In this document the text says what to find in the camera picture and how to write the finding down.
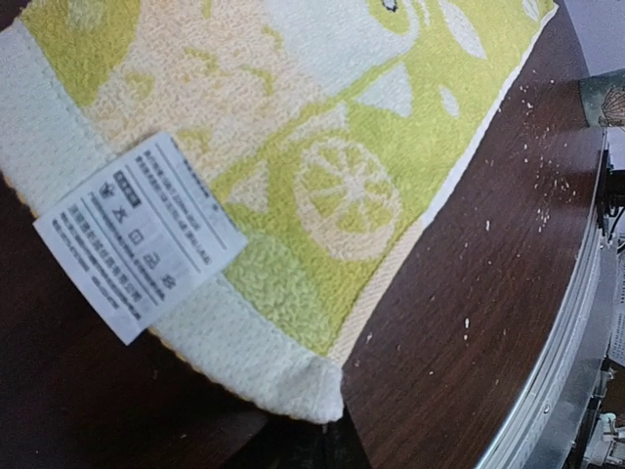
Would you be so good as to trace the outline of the green patterned towel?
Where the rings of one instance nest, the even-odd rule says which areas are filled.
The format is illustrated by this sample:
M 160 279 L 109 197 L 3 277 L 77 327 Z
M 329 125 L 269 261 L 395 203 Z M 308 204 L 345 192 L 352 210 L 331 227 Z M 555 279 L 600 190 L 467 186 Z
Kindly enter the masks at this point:
M 342 367 L 552 1 L 31 1 L 1 33 L 1 172 L 124 343 L 275 414 Z

